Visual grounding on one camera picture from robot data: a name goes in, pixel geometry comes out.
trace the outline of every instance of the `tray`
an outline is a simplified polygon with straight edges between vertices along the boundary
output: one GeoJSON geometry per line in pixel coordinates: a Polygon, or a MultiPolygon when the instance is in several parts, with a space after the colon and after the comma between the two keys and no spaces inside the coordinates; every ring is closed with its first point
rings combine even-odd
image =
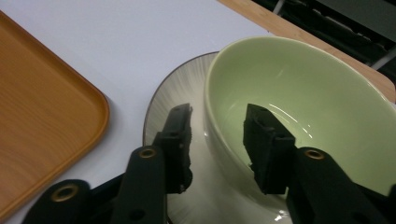
{"type": "Polygon", "coordinates": [[[0,223],[86,154],[105,96],[0,11],[0,223]]]}

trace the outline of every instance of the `wooden table edge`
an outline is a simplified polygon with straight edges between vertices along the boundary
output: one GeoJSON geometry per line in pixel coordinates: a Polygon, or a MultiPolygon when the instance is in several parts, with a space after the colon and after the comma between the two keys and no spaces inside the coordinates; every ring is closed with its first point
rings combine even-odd
{"type": "Polygon", "coordinates": [[[250,21],[255,22],[262,28],[268,30],[270,33],[283,36],[290,39],[303,41],[307,44],[315,46],[319,49],[330,53],[343,62],[349,64],[352,68],[366,77],[373,85],[381,91],[384,96],[395,103],[396,90],[395,85],[383,74],[375,71],[373,68],[357,61],[339,49],[327,44],[326,42],[318,39],[317,37],[309,34],[303,29],[297,27],[289,21],[277,16],[268,9],[261,7],[250,0],[218,0],[224,6],[239,13],[250,21]]]}

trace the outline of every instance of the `white table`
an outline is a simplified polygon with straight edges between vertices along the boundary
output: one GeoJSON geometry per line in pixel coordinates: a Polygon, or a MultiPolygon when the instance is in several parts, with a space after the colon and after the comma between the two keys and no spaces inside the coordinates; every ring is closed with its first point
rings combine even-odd
{"type": "MultiPolygon", "coordinates": [[[[0,9],[106,95],[105,137],[53,182],[77,178],[92,188],[124,172],[142,145],[151,96],[172,70],[237,39],[270,35],[214,0],[3,0],[0,9]]],[[[21,223],[34,201],[7,224],[21,223]]]]}

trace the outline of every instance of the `green bowl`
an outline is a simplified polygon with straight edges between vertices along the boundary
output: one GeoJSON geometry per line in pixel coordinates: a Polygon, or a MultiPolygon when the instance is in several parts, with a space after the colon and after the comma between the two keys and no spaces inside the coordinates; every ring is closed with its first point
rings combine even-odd
{"type": "Polygon", "coordinates": [[[224,174],[240,189],[254,184],[242,142],[248,104],[269,109],[297,147],[328,152],[356,183],[382,194],[396,183],[394,108],[332,55],[295,40],[258,36],[232,43],[212,62],[205,131],[224,174]]]}

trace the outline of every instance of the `black device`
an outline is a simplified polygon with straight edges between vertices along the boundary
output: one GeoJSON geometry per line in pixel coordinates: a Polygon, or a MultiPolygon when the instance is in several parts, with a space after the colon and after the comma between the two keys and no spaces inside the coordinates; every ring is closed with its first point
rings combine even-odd
{"type": "Polygon", "coordinates": [[[126,172],[90,189],[87,182],[65,180],[47,189],[23,224],[166,223],[166,194],[191,184],[190,104],[171,109],[151,146],[133,151],[126,172]]]}
{"type": "MultiPolygon", "coordinates": [[[[55,184],[23,223],[166,223],[166,194],[192,181],[191,111],[189,104],[174,107],[152,146],[132,153],[125,174],[95,189],[82,180],[55,184]]],[[[294,224],[396,223],[395,186],[388,197],[359,186],[328,153],[294,143],[269,110],[247,105],[244,145],[254,178],[264,194],[287,192],[294,224]]]]}
{"type": "Polygon", "coordinates": [[[388,197],[356,185],[326,152],[297,148],[266,108],[247,105],[244,145],[265,194],[284,194],[294,224],[396,223],[396,188],[388,197]]]}

